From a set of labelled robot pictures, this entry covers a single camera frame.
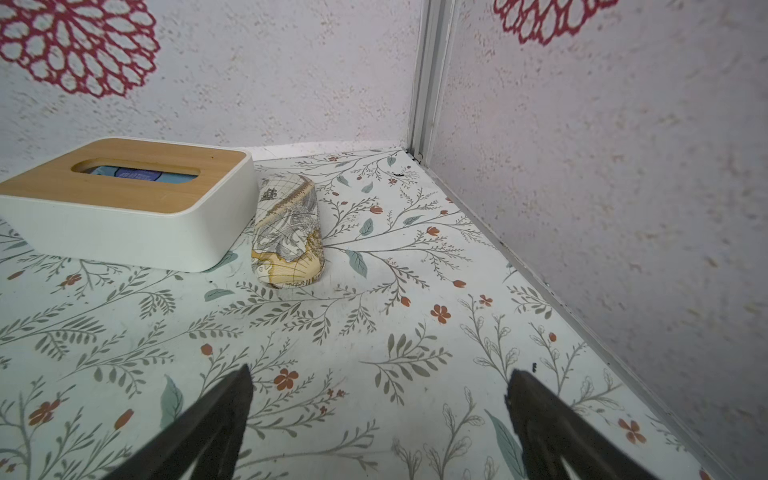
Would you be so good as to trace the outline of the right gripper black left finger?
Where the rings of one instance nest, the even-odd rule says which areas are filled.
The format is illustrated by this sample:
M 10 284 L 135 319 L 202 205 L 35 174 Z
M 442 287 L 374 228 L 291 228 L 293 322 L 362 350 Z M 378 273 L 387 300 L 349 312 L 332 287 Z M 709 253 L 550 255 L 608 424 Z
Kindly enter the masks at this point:
M 252 377 L 244 365 L 184 411 L 108 479 L 231 479 L 242 447 Z

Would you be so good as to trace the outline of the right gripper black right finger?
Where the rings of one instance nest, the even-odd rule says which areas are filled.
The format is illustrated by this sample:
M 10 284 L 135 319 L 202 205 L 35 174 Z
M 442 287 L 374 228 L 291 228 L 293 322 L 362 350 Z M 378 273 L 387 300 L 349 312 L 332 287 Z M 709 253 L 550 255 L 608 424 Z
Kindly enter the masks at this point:
M 505 404 L 530 479 L 654 478 L 530 372 L 512 371 Z

